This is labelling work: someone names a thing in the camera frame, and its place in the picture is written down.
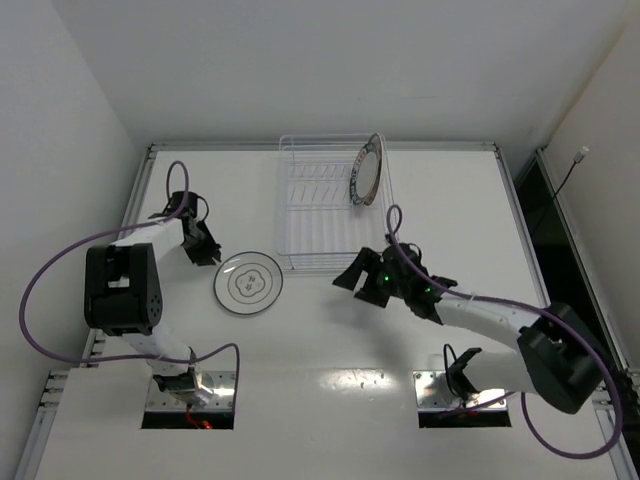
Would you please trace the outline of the white plate with black rings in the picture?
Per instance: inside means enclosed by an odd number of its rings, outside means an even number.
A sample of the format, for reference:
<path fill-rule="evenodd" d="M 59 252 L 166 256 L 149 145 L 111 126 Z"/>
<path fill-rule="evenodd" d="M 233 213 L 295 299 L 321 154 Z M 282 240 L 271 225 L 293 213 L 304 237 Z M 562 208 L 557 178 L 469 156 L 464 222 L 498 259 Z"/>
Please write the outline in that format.
<path fill-rule="evenodd" d="M 284 274 L 269 255 L 245 251 L 225 260 L 213 280 L 217 303 L 237 316 L 255 316 L 268 310 L 280 297 Z"/>

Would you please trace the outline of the dark green rimmed plate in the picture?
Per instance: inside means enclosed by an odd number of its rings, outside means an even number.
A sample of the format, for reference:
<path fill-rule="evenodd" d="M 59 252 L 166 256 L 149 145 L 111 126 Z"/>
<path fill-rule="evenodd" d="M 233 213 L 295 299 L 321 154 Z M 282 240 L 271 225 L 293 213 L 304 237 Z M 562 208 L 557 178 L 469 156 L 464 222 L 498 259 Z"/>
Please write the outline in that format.
<path fill-rule="evenodd" d="M 360 148 L 349 177 L 349 197 L 353 205 L 367 206 L 365 202 L 376 176 L 377 158 L 369 139 Z"/>

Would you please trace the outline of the white plate with orange sunburst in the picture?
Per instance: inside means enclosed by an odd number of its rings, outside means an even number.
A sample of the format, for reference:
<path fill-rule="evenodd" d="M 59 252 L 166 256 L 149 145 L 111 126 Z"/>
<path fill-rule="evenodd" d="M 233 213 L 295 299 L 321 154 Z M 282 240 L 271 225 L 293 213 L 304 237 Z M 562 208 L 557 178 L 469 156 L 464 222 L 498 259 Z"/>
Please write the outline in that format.
<path fill-rule="evenodd" d="M 374 203 L 376 196 L 378 194 L 380 183 L 381 183 L 381 177 L 382 177 L 383 159 L 385 154 L 385 140 L 381 134 L 374 133 L 370 137 L 369 142 L 374 147 L 374 153 L 376 154 L 376 158 L 377 158 L 377 170 L 376 170 L 374 183 L 371 187 L 371 190 L 365 202 L 367 206 L 370 206 Z"/>

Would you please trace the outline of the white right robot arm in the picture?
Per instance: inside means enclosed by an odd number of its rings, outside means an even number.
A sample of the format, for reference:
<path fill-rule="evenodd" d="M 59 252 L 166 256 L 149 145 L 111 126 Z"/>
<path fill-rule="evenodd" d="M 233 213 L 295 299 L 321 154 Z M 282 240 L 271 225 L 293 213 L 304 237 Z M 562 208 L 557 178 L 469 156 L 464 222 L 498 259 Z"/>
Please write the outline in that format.
<path fill-rule="evenodd" d="M 429 274 L 421 260 L 411 244 L 381 253 L 364 247 L 332 283 L 381 308 L 397 298 L 420 319 L 506 346 L 500 353 L 470 347 L 449 363 L 443 383 L 451 398 L 467 401 L 503 389 L 535 394 L 566 414 L 582 408 L 604 377 L 594 358 L 597 340 L 571 307 L 556 303 L 528 311 L 482 300 L 453 279 Z"/>

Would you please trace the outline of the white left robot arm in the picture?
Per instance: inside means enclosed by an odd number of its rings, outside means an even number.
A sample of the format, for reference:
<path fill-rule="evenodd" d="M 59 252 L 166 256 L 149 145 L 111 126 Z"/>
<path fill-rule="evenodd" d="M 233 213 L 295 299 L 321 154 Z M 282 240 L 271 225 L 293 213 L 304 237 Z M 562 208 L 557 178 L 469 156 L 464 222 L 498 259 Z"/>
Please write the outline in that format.
<path fill-rule="evenodd" d="M 158 261 L 181 248 L 196 266 L 214 266 L 221 246 L 204 221 L 190 213 L 152 223 L 86 252 L 84 317 L 89 327 L 117 337 L 141 355 L 161 392 L 187 406 L 206 406 L 213 380 L 196 366 L 191 347 L 161 322 L 163 297 Z"/>

